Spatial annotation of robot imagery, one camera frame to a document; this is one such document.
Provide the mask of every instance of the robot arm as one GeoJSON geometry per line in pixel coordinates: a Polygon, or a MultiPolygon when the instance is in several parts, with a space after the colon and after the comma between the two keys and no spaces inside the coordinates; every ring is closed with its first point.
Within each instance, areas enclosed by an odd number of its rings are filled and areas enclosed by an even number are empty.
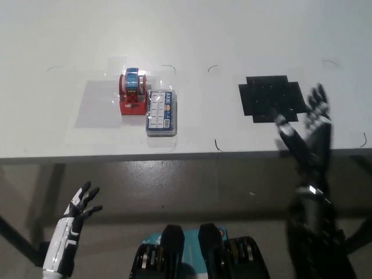
{"type": "Polygon", "coordinates": [[[282,115],[279,135],[298,162],[301,182],[289,207],[287,243],[297,278],[356,278],[347,256],[345,237],[335,222],[327,170],[332,123],[321,85],[312,89],[303,139],[282,115]]]}
{"type": "Polygon", "coordinates": [[[102,209],[102,206],[85,209],[99,191],[99,188],[95,188],[87,192],[90,186],[88,181],[77,191],[58,221],[42,267],[44,279],[60,279],[72,275],[83,222],[102,209]]]}

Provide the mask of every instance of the gray floor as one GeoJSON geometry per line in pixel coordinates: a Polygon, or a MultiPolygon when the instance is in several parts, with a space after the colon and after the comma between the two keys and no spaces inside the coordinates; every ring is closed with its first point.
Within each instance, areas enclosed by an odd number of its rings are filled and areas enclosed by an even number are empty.
{"type": "MultiPolygon", "coordinates": [[[[298,177],[292,159],[76,163],[0,167],[0,214],[34,244],[50,240],[57,219],[87,180],[101,187],[102,212],[83,229],[73,278],[127,278],[147,235],[168,223],[213,221],[230,237],[250,235],[272,278],[292,278],[283,216],[298,177]]],[[[372,212],[372,179],[335,159],[332,199],[347,235],[372,212]]],[[[0,238],[0,278],[40,278],[41,270],[0,238]]],[[[370,278],[372,245],[350,258],[370,278]]]]}

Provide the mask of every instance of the white robot glove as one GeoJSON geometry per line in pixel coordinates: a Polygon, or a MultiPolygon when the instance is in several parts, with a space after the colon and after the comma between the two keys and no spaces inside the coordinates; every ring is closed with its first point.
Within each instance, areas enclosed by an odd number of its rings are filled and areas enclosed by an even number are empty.
{"type": "Polygon", "coordinates": [[[94,212],[102,210],[101,205],[85,209],[99,191],[95,188],[87,192],[90,186],[88,181],[77,191],[59,219],[42,267],[43,278],[71,277],[83,222],[94,212]]]}

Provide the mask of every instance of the black mat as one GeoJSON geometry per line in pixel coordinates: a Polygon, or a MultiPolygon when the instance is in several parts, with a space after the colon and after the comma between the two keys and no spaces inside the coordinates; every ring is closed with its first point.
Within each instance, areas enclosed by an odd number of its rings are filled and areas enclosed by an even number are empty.
{"type": "Polygon", "coordinates": [[[287,76],[247,77],[247,84],[239,84],[245,116],[253,116],[254,123],[274,122],[275,108],[288,121],[298,121],[297,113],[306,112],[300,86],[288,82],[287,76]]]}

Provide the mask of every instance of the battery pack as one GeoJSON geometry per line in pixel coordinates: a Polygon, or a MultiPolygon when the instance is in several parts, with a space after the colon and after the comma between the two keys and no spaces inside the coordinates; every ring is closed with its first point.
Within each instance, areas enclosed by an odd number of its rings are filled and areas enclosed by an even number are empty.
{"type": "Polygon", "coordinates": [[[148,98],[147,136],[175,136],[177,134],[177,95],[174,91],[150,90],[148,98]]]}

